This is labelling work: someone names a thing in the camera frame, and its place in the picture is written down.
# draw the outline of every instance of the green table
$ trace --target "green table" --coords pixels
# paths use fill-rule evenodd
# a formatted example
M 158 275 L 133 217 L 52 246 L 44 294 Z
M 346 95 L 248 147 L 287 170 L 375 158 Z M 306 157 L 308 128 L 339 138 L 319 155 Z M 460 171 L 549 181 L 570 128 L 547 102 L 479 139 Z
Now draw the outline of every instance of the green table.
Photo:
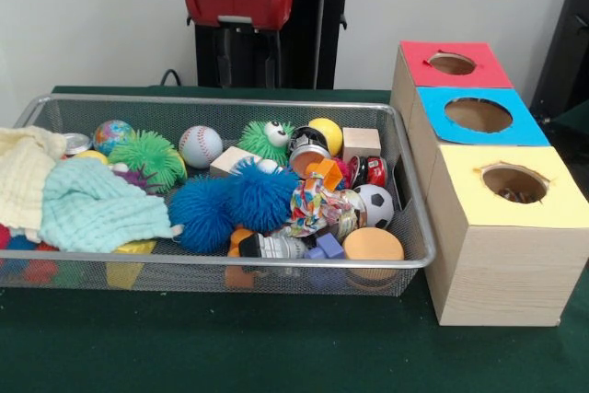
M 386 92 L 56 92 L 387 102 Z M 581 392 L 587 272 L 557 329 L 440 328 L 401 298 L 0 289 L 0 391 Z

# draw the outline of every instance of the red robot part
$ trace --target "red robot part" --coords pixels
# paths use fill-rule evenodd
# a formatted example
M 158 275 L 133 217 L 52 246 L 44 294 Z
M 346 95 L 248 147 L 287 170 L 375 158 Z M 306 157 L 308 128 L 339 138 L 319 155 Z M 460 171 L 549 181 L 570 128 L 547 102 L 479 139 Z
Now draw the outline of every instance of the red robot part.
M 243 20 L 254 29 L 278 31 L 291 15 L 293 0 L 186 0 L 186 5 L 197 25 L 219 28 L 226 18 L 236 23 Z

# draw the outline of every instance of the baseball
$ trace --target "baseball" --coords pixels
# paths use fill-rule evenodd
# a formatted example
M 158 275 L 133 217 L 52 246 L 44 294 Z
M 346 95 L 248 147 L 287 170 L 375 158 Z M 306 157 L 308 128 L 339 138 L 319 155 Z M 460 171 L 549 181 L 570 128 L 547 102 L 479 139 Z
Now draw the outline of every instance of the baseball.
M 219 134 L 206 126 L 192 126 L 178 143 L 179 152 L 187 164 L 197 169 L 206 169 L 223 154 L 223 140 Z

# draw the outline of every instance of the towel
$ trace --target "towel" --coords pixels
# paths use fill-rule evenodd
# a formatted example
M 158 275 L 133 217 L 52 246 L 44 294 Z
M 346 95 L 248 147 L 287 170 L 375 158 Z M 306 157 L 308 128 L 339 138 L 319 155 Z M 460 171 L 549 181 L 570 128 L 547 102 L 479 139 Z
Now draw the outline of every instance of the towel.
M 40 229 L 43 186 L 65 153 L 65 138 L 42 128 L 0 128 L 0 224 Z
M 47 177 L 39 237 L 59 250 L 110 253 L 130 241 L 174 235 L 163 198 L 95 158 L 60 162 Z

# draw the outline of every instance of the metal basket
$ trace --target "metal basket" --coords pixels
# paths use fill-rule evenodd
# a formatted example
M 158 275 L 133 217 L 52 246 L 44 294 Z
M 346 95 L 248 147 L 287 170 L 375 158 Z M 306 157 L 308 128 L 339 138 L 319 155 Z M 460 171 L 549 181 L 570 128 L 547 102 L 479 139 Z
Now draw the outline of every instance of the metal basket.
M 342 127 L 376 128 L 380 132 L 382 157 L 389 165 L 395 165 L 389 190 L 396 196 L 397 211 L 389 230 L 401 241 L 406 260 L 267 260 L 199 256 L 181 249 L 171 240 L 158 241 L 153 253 L 146 255 L 0 250 L 0 261 L 4 261 L 0 268 L 0 286 L 400 295 L 416 271 L 432 262 L 435 248 L 407 137 L 400 117 L 389 106 L 51 95 L 32 101 L 16 126 L 36 125 L 57 133 L 90 135 L 104 121 L 120 119 L 134 128 L 157 131 L 175 142 L 187 128 L 202 124 L 215 128 L 228 147 L 237 142 L 249 121 L 289 121 L 293 125 L 304 125 L 316 117 L 330 118 Z M 43 265 L 58 271 L 50 281 L 38 275 Z M 226 275 L 235 269 L 255 275 L 254 284 L 251 287 L 227 286 Z M 388 269 L 388 274 L 394 276 L 387 287 L 370 290 L 351 282 L 351 269 L 355 273 L 357 269 L 366 272 Z

